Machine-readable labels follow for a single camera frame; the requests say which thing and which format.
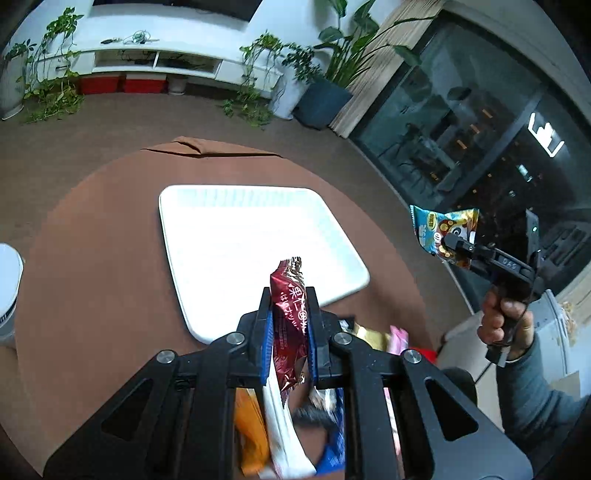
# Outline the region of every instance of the person's hand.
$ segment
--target person's hand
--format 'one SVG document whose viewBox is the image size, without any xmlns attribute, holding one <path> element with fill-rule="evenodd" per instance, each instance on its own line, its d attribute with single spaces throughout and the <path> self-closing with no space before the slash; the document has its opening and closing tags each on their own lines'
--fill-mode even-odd
<svg viewBox="0 0 591 480">
<path fill-rule="evenodd" d="M 486 294 L 482 304 L 484 317 L 482 325 L 478 327 L 478 336 L 480 340 L 487 345 L 500 342 L 505 336 L 501 328 L 505 323 L 503 313 L 515 320 L 521 317 L 525 310 L 525 305 L 511 299 L 500 299 L 497 292 L 491 290 Z M 515 340 L 507 360 L 516 360 L 526 353 L 527 349 L 534 342 L 534 314 L 531 311 L 525 312 L 523 319 L 515 332 Z"/>
</svg>

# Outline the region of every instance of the red storage box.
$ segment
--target red storage box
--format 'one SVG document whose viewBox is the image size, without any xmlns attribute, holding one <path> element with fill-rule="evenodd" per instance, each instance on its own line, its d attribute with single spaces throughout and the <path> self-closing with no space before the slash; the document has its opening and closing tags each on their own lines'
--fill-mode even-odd
<svg viewBox="0 0 591 480">
<path fill-rule="evenodd" d="M 166 85 L 165 74 L 133 74 L 125 77 L 125 93 L 162 93 Z"/>
<path fill-rule="evenodd" d="M 92 93 L 115 93 L 119 89 L 119 75 L 90 75 L 80 78 L 80 93 L 90 95 Z"/>
</svg>

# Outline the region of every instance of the screw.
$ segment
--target screw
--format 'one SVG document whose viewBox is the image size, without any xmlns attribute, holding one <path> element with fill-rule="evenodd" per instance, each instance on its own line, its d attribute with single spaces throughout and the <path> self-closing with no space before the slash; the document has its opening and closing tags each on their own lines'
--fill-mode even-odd
<svg viewBox="0 0 591 480">
<path fill-rule="evenodd" d="M 351 335 L 345 332 L 339 332 L 333 338 L 339 345 L 348 345 L 351 343 Z"/>
<path fill-rule="evenodd" d="M 226 341 L 231 345 L 240 345 L 244 342 L 244 335 L 240 332 L 232 332 L 226 337 Z"/>
<path fill-rule="evenodd" d="M 156 355 L 156 360 L 161 364 L 169 364 L 174 360 L 175 354 L 172 350 L 162 350 Z"/>
<path fill-rule="evenodd" d="M 404 359 L 410 364 L 417 364 L 422 358 L 423 356 L 416 350 L 406 350 L 404 352 Z"/>
</svg>

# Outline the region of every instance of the brown tablecloth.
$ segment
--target brown tablecloth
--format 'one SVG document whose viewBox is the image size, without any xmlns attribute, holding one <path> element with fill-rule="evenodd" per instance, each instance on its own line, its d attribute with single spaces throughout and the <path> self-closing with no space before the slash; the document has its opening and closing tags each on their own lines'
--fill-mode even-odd
<svg viewBox="0 0 591 480">
<path fill-rule="evenodd" d="M 316 191 L 371 275 L 367 288 L 328 309 L 355 314 L 368 328 L 397 325 L 414 346 L 431 346 L 412 275 L 351 200 L 277 155 L 181 137 L 83 180 L 48 215 L 26 259 L 16 316 L 19 365 L 55 448 L 158 351 L 202 348 L 185 326 L 164 248 L 158 195 L 172 184 Z"/>
</svg>

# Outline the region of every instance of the white trash bin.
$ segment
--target white trash bin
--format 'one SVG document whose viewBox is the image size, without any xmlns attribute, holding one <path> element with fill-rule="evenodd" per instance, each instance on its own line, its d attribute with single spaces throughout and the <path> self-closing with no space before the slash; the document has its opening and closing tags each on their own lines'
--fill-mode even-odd
<svg viewBox="0 0 591 480">
<path fill-rule="evenodd" d="M 14 312 L 22 276 L 22 258 L 10 245 L 0 244 L 0 345 L 16 348 Z"/>
</svg>

